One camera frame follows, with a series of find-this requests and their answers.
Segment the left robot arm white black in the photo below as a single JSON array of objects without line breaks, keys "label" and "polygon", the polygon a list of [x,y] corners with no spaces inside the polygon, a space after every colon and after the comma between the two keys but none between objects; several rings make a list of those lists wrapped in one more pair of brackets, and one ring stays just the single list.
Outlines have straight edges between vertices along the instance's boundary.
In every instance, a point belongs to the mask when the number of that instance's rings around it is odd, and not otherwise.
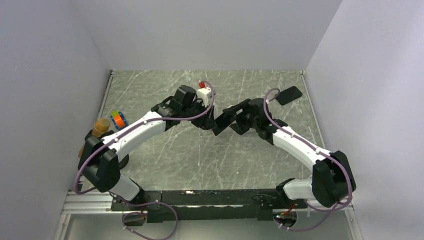
[{"label": "left robot arm white black", "polygon": [[190,121],[202,130],[214,128],[215,95],[212,84],[206,80],[199,82],[199,89],[181,85],[174,95],[154,105],[129,126],[102,137],[88,133],[77,167],[74,192],[83,194],[78,190],[78,183],[85,177],[99,192],[117,195],[129,209],[139,209],[145,202],[145,191],[121,173],[120,163],[136,147],[182,121]]}]

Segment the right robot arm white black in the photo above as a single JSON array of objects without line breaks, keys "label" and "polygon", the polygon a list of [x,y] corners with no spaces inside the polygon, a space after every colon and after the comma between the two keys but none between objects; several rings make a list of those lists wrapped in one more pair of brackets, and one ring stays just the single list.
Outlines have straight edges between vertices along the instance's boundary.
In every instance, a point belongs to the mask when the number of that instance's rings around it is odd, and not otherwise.
[{"label": "right robot arm white black", "polygon": [[285,122],[272,118],[263,98],[246,99],[222,111],[215,120],[217,136],[226,128],[238,135],[255,130],[269,144],[294,156],[312,173],[308,179],[289,178],[276,186],[276,203],[288,208],[295,201],[316,200],[331,208],[351,198],[356,183],[347,156],[340,150],[329,151],[297,134]]}]

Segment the black phone at back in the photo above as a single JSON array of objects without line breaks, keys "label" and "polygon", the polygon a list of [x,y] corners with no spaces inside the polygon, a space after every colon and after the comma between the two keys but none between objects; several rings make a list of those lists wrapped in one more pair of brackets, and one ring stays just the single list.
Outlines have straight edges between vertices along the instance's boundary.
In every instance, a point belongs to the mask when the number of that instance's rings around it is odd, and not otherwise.
[{"label": "black phone at back", "polygon": [[302,97],[302,95],[303,93],[296,86],[291,86],[277,94],[275,100],[281,106],[284,106]]}]

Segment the orange blue toy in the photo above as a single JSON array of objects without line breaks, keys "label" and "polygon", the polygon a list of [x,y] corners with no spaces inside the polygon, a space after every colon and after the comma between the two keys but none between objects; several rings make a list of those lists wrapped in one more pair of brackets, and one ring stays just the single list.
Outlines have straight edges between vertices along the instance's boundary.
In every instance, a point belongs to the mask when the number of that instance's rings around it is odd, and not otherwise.
[{"label": "orange blue toy", "polygon": [[112,111],[110,119],[117,130],[122,130],[128,126],[127,120],[121,111]]}]

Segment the wooden mallet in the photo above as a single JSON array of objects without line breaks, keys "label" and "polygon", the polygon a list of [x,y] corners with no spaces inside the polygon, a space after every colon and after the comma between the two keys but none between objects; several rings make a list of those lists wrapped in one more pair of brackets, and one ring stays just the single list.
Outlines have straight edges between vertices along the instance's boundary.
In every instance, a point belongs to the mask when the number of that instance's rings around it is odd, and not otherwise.
[{"label": "wooden mallet", "polygon": [[108,119],[100,118],[94,123],[93,129],[89,132],[89,135],[101,139],[111,133],[110,126],[111,124]]}]

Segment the black base frame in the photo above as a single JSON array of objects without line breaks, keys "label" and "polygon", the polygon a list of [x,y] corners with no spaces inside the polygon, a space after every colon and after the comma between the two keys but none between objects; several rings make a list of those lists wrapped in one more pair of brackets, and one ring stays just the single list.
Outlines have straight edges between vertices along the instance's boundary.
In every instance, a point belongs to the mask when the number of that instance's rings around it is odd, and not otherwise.
[{"label": "black base frame", "polygon": [[143,212],[148,223],[164,221],[256,219],[271,221],[281,212],[306,208],[305,203],[290,200],[274,188],[222,190],[147,190],[144,208],[112,199],[113,212]]}]

